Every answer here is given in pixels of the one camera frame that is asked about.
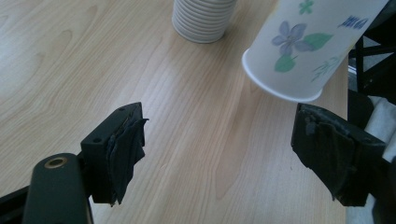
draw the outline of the wood grain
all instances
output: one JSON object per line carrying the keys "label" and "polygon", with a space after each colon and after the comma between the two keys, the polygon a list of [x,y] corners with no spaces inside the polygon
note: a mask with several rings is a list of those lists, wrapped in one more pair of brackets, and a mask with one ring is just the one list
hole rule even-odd
{"label": "wood grain", "polygon": [[[191,43],[170,0],[0,2],[0,195],[142,102],[147,156],[122,205],[95,223],[344,223],[345,208],[290,147],[295,103],[240,60],[275,1],[240,0],[225,36]],[[347,64],[313,104],[347,114]]]}

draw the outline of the metal ring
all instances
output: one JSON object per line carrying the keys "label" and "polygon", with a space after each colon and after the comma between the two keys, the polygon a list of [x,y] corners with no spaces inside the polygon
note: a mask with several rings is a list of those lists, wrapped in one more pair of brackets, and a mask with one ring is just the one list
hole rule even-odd
{"label": "metal ring", "polygon": [[47,161],[46,164],[44,164],[44,167],[46,167],[47,169],[55,169],[65,165],[66,163],[67,163],[66,157],[57,157],[50,161]]}

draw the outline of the purple flower print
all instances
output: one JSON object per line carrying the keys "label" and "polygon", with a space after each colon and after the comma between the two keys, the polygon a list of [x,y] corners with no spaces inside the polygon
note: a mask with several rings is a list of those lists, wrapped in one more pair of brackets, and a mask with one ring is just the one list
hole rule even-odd
{"label": "purple flower print", "polygon": [[277,35],[272,40],[272,43],[275,46],[280,46],[280,54],[283,56],[290,56],[293,52],[293,48],[300,52],[312,51],[314,50],[314,47],[301,40],[303,38],[305,28],[306,24],[300,23],[290,29],[289,23],[287,21],[283,21],[279,27],[280,35]]}

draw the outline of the wooden table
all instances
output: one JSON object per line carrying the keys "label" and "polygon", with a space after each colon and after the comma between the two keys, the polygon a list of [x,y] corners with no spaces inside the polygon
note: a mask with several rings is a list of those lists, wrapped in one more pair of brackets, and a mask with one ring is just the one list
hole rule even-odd
{"label": "wooden table", "polygon": [[[195,44],[171,0],[0,2],[0,195],[142,102],[147,156],[96,223],[343,223],[345,208],[290,147],[295,103],[256,87],[241,56],[274,0],[239,0],[225,36]],[[313,104],[347,113],[344,62]]]}

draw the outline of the white cloth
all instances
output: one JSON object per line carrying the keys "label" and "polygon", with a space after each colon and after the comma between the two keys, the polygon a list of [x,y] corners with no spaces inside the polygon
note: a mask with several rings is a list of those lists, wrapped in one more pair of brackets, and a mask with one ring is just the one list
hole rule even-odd
{"label": "white cloth", "polygon": [[[369,96],[375,109],[364,131],[387,144],[385,160],[391,161],[396,156],[396,105],[387,99]],[[375,198],[369,195],[364,207],[348,207],[346,209],[346,224],[378,224],[373,219]]]}

